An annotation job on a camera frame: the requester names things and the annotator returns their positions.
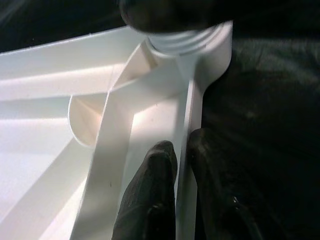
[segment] black cloth background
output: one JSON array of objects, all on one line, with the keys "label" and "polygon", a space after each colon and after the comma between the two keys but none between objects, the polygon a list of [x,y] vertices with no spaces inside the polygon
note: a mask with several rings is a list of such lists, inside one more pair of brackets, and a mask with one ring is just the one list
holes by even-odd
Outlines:
[{"label": "black cloth background", "polygon": [[[2,0],[0,52],[123,25],[112,0]],[[235,21],[203,99],[202,126],[235,146],[292,240],[320,239],[319,36],[319,0]]]}]

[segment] gloved hand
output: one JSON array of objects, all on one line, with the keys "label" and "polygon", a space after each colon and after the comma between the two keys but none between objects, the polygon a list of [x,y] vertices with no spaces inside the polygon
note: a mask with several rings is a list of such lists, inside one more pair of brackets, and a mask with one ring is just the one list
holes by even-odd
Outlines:
[{"label": "gloved hand", "polygon": [[206,29],[228,20],[277,11],[295,0],[119,0],[123,20],[138,31]]}]

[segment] dark fabric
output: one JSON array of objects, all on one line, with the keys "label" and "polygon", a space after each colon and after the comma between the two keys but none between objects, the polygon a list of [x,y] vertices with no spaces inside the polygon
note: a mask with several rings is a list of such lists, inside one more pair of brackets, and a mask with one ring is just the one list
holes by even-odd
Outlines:
[{"label": "dark fabric", "polygon": [[235,39],[202,126],[254,179],[289,239],[320,238],[320,41]]},{"label": "dark fabric", "polygon": [[177,175],[174,146],[162,141],[146,154],[126,188],[112,240],[174,240],[174,184]]},{"label": "dark fabric", "polygon": [[0,0],[0,53],[124,25],[116,0]]}]

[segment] threaded neck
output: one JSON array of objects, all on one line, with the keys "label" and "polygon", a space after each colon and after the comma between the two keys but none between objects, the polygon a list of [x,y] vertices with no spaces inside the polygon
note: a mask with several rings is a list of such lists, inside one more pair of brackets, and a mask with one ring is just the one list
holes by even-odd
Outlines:
[{"label": "threaded neck", "polygon": [[207,43],[219,33],[220,26],[205,30],[186,31],[170,34],[150,34],[150,44],[160,53],[169,55],[185,55],[206,47]]}]

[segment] white plastic surface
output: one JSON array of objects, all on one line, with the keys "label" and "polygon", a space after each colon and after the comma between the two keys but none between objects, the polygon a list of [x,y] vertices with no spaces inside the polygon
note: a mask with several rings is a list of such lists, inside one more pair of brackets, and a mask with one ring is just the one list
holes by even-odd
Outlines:
[{"label": "white plastic surface", "polygon": [[179,163],[176,239],[193,239],[186,144],[230,62],[232,24],[223,29],[192,56],[163,55],[129,28],[0,55],[1,239],[111,239],[124,190],[161,140]]}]

